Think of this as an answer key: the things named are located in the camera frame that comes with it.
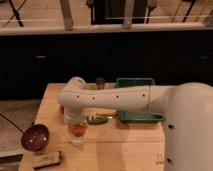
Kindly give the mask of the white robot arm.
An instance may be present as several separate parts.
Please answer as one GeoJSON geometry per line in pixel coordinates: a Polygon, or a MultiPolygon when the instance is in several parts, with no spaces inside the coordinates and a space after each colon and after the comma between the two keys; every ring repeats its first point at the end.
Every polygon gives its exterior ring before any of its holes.
{"type": "Polygon", "coordinates": [[[164,171],[213,171],[213,86],[191,82],[91,90],[73,77],[58,102],[70,123],[79,123],[85,108],[163,115],[164,171]]]}

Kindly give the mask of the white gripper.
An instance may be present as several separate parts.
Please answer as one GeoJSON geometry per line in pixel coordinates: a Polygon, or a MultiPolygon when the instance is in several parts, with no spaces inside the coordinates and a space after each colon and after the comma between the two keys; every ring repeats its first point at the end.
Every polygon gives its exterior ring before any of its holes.
{"type": "Polygon", "coordinates": [[[66,108],[63,118],[64,122],[69,126],[84,125],[86,123],[85,115],[81,110],[71,110],[66,108]]]}

